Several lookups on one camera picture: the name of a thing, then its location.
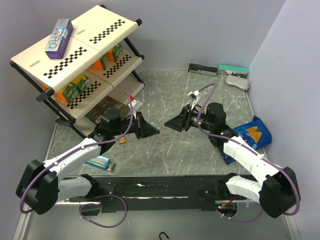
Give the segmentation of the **brass padlock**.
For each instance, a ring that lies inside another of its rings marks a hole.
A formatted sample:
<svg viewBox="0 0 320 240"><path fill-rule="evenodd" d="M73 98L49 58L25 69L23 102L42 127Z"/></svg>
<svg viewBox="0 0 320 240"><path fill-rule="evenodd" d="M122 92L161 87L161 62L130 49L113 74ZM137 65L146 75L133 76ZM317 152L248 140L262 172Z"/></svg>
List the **brass padlock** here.
<svg viewBox="0 0 320 240"><path fill-rule="evenodd" d="M119 138L119 139L118 139L118 143L119 143L122 147L124 147L125 144L127 143L126 137L123 136L123 137Z"/></svg>

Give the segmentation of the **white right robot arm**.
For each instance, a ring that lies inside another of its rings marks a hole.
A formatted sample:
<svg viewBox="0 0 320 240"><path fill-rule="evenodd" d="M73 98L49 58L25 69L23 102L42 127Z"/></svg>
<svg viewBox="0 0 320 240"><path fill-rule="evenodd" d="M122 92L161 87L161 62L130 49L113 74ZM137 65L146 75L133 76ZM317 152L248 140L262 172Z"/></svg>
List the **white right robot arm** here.
<svg viewBox="0 0 320 240"><path fill-rule="evenodd" d="M250 147L227 125L226 116L223 105L217 102L210 103L205 112L186 105L179 115L164 125L177 132L198 128L208 136L214 147L232 157L254 177L254 180L249 180L235 173L227 174L218 187L223 199L242 196L259 203L272 218L290 215L289 209L298 209L301 201L295 172L290 167L282 168L270 162Z"/></svg>

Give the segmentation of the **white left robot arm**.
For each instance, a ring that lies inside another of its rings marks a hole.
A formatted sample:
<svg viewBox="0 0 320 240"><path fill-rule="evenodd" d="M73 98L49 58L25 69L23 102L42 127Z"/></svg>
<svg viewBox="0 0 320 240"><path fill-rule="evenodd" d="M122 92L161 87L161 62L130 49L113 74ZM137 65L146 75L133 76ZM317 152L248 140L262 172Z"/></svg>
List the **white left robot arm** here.
<svg viewBox="0 0 320 240"><path fill-rule="evenodd" d="M81 143L61 155L39 162L31 161L25 168L15 194L21 199L19 209L24 204L42 215L57 202L83 197L95 200L100 192L100 183L88 174L66 179L66 176L89 160L107 152L126 134L135 134L137 139L158 135L160 131L148 123L143 114L131 111L126 118L121 117L117 108L109 108L100 117L100 122Z"/></svg>

